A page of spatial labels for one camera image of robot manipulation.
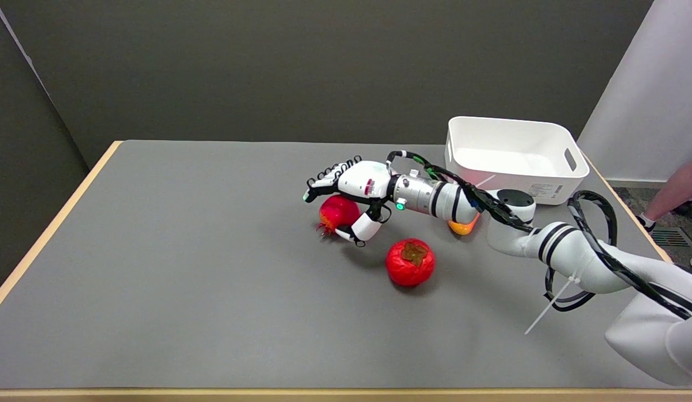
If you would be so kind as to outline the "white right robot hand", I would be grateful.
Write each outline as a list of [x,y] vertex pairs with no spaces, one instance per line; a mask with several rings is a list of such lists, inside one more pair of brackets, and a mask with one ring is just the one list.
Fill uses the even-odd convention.
[[366,211],[361,213],[353,224],[341,224],[335,228],[339,237],[363,247],[387,221],[382,216],[382,209],[391,199],[388,190],[391,177],[391,170],[387,164],[362,160],[356,155],[352,159],[325,168],[315,178],[309,178],[303,201],[312,203],[320,196],[340,194],[346,199],[367,206]]

